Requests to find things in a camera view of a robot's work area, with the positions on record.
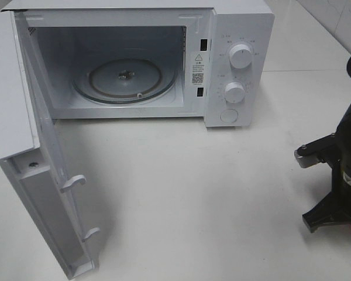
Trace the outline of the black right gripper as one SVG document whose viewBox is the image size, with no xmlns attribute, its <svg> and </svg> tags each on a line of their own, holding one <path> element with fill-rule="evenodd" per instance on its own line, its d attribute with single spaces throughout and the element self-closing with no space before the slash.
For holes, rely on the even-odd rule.
<svg viewBox="0 0 351 281">
<path fill-rule="evenodd" d="M 332 193 L 302 215 L 311 233 L 320 227 L 351 225 L 351 162 L 338 160 L 332 168 Z"/>
</svg>

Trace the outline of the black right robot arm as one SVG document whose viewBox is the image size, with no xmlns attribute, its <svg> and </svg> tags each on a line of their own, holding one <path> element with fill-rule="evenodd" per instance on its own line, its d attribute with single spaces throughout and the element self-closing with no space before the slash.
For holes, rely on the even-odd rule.
<svg viewBox="0 0 351 281">
<path fill-rule="evenodd" d="M 351 104 L 334 133 L 300 146 L 294 156 L 302 168 L 327 163 L 332 169 L 331 191 L 302 215 L 309 231 L 351 225 Z"/>
</svg>

